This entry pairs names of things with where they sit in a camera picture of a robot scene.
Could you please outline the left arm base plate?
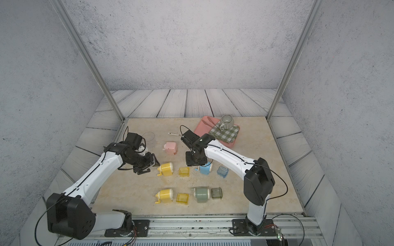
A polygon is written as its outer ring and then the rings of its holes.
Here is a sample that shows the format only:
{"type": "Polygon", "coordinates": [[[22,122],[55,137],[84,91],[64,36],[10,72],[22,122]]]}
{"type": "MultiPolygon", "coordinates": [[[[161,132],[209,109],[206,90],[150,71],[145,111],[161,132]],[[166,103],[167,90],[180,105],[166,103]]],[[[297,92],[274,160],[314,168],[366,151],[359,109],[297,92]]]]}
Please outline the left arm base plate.
{"type": "Polygon", "coordinates": [[[150,226],[149,219],[132,219],[119,229],[107,229],[105,237],[147,237],[150,226]]]}

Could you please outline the yellow tray row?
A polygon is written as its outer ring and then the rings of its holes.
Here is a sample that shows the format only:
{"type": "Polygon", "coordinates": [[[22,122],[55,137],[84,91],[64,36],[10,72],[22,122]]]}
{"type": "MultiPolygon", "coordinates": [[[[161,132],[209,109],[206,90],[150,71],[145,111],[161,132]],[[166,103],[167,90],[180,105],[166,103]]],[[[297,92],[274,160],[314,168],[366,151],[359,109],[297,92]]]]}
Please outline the yellow tray row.
{"type": "Polygon", "coordinates": [[[176,196],[176,202],[182,205],[188,205],[189,194],[187,193],[178,193],[176,196]]]}
{"type": "Polygon", "coordinates": [[[179,168],[178,174],[181,177],[189,177],[190,176],[190,168],[189,167],[181,167],[181,168],[179,168]]]}

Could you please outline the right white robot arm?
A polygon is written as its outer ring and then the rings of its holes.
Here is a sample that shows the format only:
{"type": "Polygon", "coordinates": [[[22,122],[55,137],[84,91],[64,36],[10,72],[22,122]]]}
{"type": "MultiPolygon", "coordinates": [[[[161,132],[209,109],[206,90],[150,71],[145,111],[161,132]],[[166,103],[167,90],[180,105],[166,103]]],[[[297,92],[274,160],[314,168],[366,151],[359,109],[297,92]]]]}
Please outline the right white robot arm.
{"type": "Polygon", "coordinates": [[[263,158],[252,159],[245,157],[222,145],[209,134],[198,136],[190,129],[181,133],[181,141],[189,148],[186,152],[187,166],[204,166],[208,160],[217,161],[235,172],[243,180],[243,193],[249,201],[248,213],[245,219],[234,219],[229,232],[233,236],[278,236],[277,226],[266,215],[267,204],[270,200],[288,193],[271,197],[276,184],[274,176],[281,179],[271,170],[263,158]]]}

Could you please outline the yellow tray front row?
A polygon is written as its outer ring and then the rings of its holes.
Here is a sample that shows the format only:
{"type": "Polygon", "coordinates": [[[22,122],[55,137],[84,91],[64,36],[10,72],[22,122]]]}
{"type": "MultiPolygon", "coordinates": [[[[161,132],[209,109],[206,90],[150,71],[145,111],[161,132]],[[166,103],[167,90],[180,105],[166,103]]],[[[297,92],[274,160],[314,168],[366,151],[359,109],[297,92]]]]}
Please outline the yellow tray front row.
{"type": "Polygon", "coordinates": [[[189,194],[187,193],[178,193],[176,196],[176,202],[182,205],[188,205],[189,194]]]}

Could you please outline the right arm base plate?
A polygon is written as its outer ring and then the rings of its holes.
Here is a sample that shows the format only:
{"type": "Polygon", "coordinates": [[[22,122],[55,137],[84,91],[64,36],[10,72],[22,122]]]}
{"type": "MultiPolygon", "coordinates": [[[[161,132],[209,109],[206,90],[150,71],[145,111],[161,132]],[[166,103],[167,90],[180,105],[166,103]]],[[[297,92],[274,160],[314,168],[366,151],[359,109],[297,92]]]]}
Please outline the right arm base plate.
{"type": "Polygon", "coordinates": [[[253,224],[246,219],[233,219],[231,234],[234,236],[277,236],[276,225],[272,219],[265,219],[259,225],[253,224]]]}

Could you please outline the yellow sharpener front row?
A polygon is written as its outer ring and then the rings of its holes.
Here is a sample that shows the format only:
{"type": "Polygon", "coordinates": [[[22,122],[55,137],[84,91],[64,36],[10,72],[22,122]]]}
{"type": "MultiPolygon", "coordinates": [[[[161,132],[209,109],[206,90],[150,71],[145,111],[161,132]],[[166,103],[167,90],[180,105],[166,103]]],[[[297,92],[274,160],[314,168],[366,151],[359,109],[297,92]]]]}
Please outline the yellow sharpener front row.
{"type": "Polygon", "coordinates": [[[157,201],[155,204],[161,203],[172,203],[173,201],[173,189],[161,190],[156,194],[157,201]]]}

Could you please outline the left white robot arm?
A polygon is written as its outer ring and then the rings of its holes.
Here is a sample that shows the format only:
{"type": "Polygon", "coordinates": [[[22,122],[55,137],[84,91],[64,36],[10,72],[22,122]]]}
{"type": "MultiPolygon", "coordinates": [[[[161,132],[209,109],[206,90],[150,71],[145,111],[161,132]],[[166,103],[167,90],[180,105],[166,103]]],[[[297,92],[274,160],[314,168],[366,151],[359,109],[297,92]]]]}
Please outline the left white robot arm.
{"type": "Polygon", "coordinates": [[[124,171],[125,164],[131,165],[130,170],[138,175],[160,165],[156,156],[147,151],[146,140],[136,133],[128,133],[125,140],[110,143],[78,181],[64,192],[48,197],[43,213],[47,217],[48,231],[79,240],[103,230],[114,231],[123,237],[135,235],[130,212],[94,213],[89,207],[106,180],[114,171],[124,171]]]}

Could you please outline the pink pencil sharpener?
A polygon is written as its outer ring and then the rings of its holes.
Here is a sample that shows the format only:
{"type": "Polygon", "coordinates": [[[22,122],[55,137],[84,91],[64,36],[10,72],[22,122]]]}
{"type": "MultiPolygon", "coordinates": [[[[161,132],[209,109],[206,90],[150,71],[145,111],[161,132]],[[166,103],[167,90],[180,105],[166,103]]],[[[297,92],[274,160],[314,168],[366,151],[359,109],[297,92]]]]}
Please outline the pink pencil sharpener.
{"type": "Polygon", "coordinates": [[[164,144],[163,151],[165,151],[168,155],[176,155],[178,151],[178,145],[176,142],[168,141],[164,144]]]}

